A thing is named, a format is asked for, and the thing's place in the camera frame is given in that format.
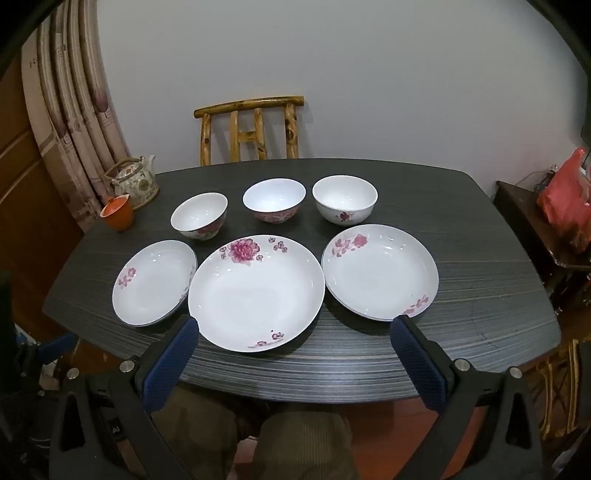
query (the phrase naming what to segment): deep plate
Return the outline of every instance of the deep plate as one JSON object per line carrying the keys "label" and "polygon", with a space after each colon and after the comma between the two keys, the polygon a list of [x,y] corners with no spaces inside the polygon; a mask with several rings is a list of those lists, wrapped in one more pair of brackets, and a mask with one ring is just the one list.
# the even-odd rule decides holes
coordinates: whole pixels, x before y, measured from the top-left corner
{"label": "deep plate", "polygon": [[418,315],[439,288],[429,251],[413,236],[386,225],[358,225],[336,235],[324,249],[322,270],[339,302],[382,322]]}
{"label": "deep plate", "polygon": [[117,316],[141,327],[164,320],[187,297],[197,257],[187,244],[165,240],[148,245],[123,267],[112,302]]}
{"label": "deep plate", "polygon": [[276,235],[234,240],[199,267],[189,312],[211,343],[260,352],[296,338],[324,299],[324,275],[303,245]]}

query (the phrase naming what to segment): orange teacup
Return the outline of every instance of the orange teacup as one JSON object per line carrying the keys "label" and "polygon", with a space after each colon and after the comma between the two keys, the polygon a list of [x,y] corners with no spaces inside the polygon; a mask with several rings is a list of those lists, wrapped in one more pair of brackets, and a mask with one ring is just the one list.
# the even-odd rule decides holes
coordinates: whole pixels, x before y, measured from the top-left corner
{"label": "orange teacup", "polygon": [[134,211],[129,201],[129,195],[110,198],[105,208],[102,209],[100,216],[105,219],[107,225],[113,230],[118,232],[127,230],[134,222]]}

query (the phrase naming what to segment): wooden chair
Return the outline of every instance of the wooden chair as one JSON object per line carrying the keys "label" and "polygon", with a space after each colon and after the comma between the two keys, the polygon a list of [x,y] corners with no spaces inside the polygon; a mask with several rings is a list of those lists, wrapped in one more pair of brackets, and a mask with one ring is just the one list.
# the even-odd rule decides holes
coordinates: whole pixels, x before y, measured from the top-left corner
{"label": "wooden chair", "polygon": [[[195,118],[201,119],[201,165],[211,165],[211,131],[212,115],[230,112],[230,157],[233,162],[240,161],[240,143],[254,142],[259,160],[267,159],[265,135],[262,125],[262,109],[282,106],[285,114],[285,145],[287,158],[298,158],[297,151],[297,116],[296,106],[304,105],[302,96],[255,98],[239,102],[220,103],[193,112]],[[255,129],[252,132],[238,131],[238,112],[255,111]]]}

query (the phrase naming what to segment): bowl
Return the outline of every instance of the bowl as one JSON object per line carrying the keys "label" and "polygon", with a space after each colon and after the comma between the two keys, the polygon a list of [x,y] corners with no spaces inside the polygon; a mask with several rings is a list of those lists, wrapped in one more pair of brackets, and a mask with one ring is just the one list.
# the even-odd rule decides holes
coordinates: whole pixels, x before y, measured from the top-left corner
{"label": "bowl", "polygon": [[419,315],[439,289],[437,264],[412,235],[387,225],[357,225],[337,234],[322,254],[326,287],[352,312],[391,322]]}
{"label": "bowl", "polygon": [[312,195],[320,214],[337,225],[363,222],[378,201],[378,191],[370,182],[348,175],[320,179],[314,184]]}
{"label": "bowl", "polygon": [[322,268],[306,247],[274,234],[251,235],[203,261],[189,289],[189,313],[211,343],[261,352],[306,330],[324,292]]}
{"label": "bowl", "polygon": [[184,236],[209,240],[226,219],[228,199],[221,193],[202,193],[181,203],[170,217],[174,229]]}
{"label": "bowl", "polygon": [[169,317],[189,294],[197,270],[193,249],[178,240],[151,244],[123,267],[113,285],[117,316],[128,325],[152,325]]}
{"label": "bowl", "polygon": [[263,222],[283,223],[293,217],[306,196],[306,188],[292,179],[255,183],[242,197],[244,206]]}

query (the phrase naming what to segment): pink peony design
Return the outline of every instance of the pink peony design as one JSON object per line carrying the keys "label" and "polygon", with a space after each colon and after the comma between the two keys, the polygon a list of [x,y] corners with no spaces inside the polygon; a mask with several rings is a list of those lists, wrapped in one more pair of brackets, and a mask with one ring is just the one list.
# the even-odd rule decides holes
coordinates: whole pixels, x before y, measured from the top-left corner
{"label": "pink peony design", "polygon": [[250,265],[251,260],[254,260],[255,255],[260,250],[258,244],[252,238],[242,238],[230,244],[229,255],[232,257],[234,263]]}
{"label": "pink peony design", "polygon": [[366,236],[361,235],[361,233],[359,233],[355,237],[355,240],[353,240],[353,244],[357,248],[361,248],[362,246],[364,246],[365,244],[367,244],[367,242],[368,242],[368,238]]}
{"label": "pink peony design", "polygon": [[356,249],[364,247],[367,244],[367,242],[367,237],[361,235],[360,233],[355,237],[355,240],[351,240],[350,238],[348,238],[347,240],[343,240],[342,238],[339,238],[335,242],[335,246],[331,250],[333,257],[342,257],[343,255],[345,255],[347,250],[351,250],[352,252],[354,252]]}

